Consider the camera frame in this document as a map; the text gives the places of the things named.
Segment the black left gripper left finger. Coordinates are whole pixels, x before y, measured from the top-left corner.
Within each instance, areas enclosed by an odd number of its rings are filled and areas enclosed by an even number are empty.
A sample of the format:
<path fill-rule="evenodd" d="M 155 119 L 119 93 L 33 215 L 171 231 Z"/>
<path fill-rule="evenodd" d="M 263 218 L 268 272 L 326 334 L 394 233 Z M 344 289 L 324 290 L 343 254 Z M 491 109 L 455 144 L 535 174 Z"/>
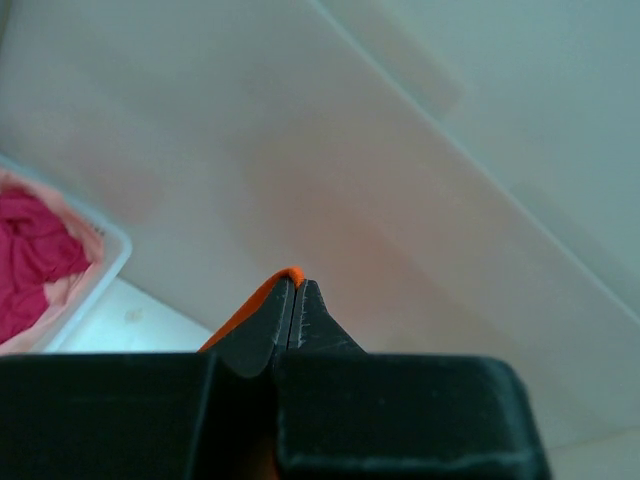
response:
<path fill-rule="evenodd" d="M 296 289 L 199 353 L 1 361 L 5 479 L 273 479 L 275 359 Z"/>

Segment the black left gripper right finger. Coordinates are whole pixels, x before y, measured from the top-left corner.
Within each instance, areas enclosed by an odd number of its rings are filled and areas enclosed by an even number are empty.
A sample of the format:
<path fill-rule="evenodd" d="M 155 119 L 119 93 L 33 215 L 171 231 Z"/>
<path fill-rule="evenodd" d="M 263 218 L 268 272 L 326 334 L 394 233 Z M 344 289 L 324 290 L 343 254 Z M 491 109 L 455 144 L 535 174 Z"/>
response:
<path fill-rule="evenodd" d="M 364 351 L 313 281 L 274 370 L 283 479 L 548 479 L 527 389 L 502 360 Z"/>

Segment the orange t-shirt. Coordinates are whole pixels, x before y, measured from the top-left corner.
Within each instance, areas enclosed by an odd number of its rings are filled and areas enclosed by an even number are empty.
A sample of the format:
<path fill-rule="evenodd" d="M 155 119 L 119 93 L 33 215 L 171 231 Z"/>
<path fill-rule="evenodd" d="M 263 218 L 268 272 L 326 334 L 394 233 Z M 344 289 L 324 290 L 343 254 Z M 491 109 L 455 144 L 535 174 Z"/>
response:
<path fill-rule="evenodd" d="M 305 280 L 305 274 L 298 266 L 287 267 L 274 273 L 260 287 L 258 287 L 257 290 L 244 302 L 244 304 L 198 349 L 198 352 L 205 352 L 213 347 L 251 315 L 256 313 L 271 293 L 274 286 L 281 279 L 290 280 L 294 285 L 294 289 L 297 289 Z"/>

